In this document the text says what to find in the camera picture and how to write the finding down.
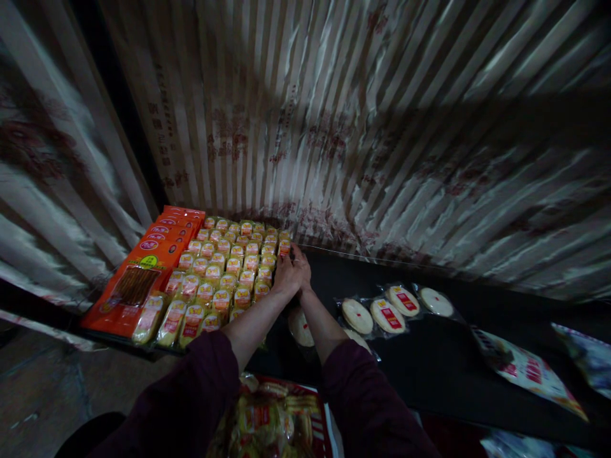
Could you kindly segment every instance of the round cookie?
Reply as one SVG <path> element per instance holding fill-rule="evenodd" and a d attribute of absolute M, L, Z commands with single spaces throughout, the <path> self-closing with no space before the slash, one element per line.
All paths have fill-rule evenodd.
<path fill-rule="evenodd" d="M 376 299 L 371 303 L 371 316 L 387 333 L 401 334 L 405 331 L 405 320 L 386 299 Z"/>
<path fill-rule="evenodd" d="M 452 303 L 436 290 L 431 288 L 423 288 L 420 290 L 422 302 L 435 315 L 449 317 L 454 314 Z"/>
<path fill-rule="evenodd" d="M 399 311 L 407 317 L 413 317 L 420 313 L 418 299 L 402 286 L 391 286 L 386 290 L 386 298 Z"/>
<path fill-rule="evenodd" d="M 369 345 L 367 345 L 367 342 L 365 341 L 365 339 L 363 339 L 358 333 L 355 333 L 354 331 L 351 331 L 351 330 L 344 330 L 344 332 L 348 335 L 349 338 L 354 340 L 361 347 L 363 347 L 365 350 L 371 353 L 371 349 L 369 348 Z"/>
<path fill-rule="evenodd" d="M 348 324 L 358 333 L 369 334 L 374 329 L 374 321 L 367 309 L 354 299 L 344 299 L 342 315 Z"/>
<path fill-rule="evenodd" d="M 294 309 L 288 316 L 288 329 L 295 341 L 303 347 L 314 347 L 314 338 L 308 329 L 306 316 L 301 307 Z"/>

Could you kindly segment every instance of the dark red sleeve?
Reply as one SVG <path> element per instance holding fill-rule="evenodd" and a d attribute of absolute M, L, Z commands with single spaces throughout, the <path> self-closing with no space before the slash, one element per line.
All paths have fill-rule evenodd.
<path fill-rule="evenodd" d="M 346 457 L 440 457 L 374 358 L 356 342 L 347 340 L 331 353 L 321 394 Z"/>
<path fill-rule="evenodd" d="M 240 388 L 237 361 L 220 331 L 203 333 L 187 348 L 172 372 L 143 391 L 123 425 L 90 456 L 206 455 Z"/>

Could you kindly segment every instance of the tile floor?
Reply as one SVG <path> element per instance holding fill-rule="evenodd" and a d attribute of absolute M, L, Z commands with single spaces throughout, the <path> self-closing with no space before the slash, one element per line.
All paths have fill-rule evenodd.
<path fill-rule="evenodd" d="M 150 363 L 115 350 L 78 352 L 19 329 L 0 349 L 0 458 L 53 457 L 87 420 L 128 413 L 137 395 L 177 360 L 164 356 Z"/>

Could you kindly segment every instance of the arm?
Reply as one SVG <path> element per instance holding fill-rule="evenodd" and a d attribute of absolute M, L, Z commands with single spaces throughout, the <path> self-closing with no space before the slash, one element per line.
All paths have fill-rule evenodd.
<path fill-rule="evenodd" d="M 164 378 L 138 397 L 127 420 L 90 456 L 205 456 L 240 388 L 239 375 L 301 285 L 290 260 L 278 260 L 263 300 L 221 331 L 203 333 Z"/>
<path fill-rule="evenodd" d="M 299 292 L 323 365 L 321 393 L 342 434 L 346 456 L 439 457 L 430 439 L 377 367 L 352 342 L 310 286 L 310 268 L 297 246 L 295 264 L 305 270 Z"/>

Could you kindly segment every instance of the curtain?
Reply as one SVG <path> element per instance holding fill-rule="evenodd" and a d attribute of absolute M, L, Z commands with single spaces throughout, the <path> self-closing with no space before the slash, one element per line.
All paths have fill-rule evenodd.
<path fill-rule="evenodd" d="M 597 2 L 100 4 L 172 203 L 374 262 L 610 294 Z"/>
<path fill-rule="evenodd" d="M 0 151 L 0 277 L 82 313 L 157 210 L 61 0 L 0 2 Z"/>

